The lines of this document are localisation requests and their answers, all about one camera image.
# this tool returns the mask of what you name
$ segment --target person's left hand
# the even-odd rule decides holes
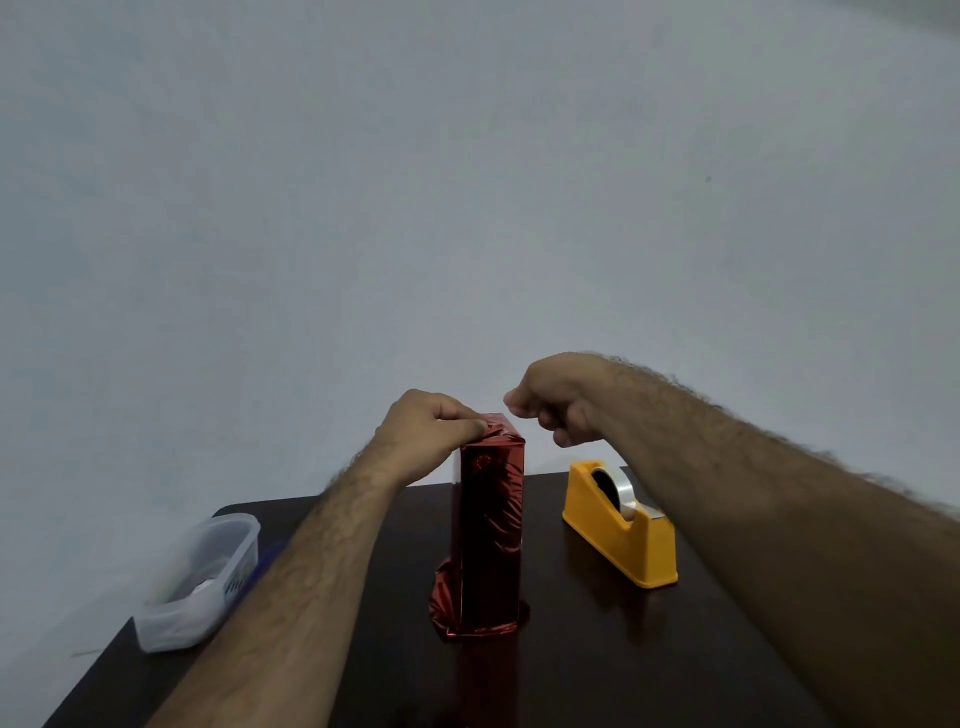
[[[452,397],[411,389],[394,402],[361,457],[369,457],[403,488],[486,431],[481,415]]]

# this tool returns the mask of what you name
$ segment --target tape roll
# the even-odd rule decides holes
[[[636,495],[634,484],[619,468],[594,468],[590,471],[593,481],[603,494],[610,500],[613,507],[620,512],[624,521],[632,521],[636,515]]]

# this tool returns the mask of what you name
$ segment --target hairy forearm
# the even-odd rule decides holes
[[[361,453],[204,650],[150,728],[325,725],[395,484]]]
[[[960,716],[960,523],[609,365],[601,430],[810,687],[861,725]]]

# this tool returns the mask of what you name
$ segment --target hand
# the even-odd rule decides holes
[[[486,431],[482,416],[452,397],[411,389],[391,406],[364,456],[389,471],[396,486],[403,488],[432,473],[451,452]]]
[[[612,362],[589,353],[559,353],[535,361],[503,403],[517,417],[537,418],[561,448],[603,438],[596,394],[612,379]]]

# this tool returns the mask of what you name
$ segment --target box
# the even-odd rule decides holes
[[[444,637],[514,632],[523,622],[524,440],[503,415],[460,448],[453,487],[450,558],[437,569],[430,618]]]

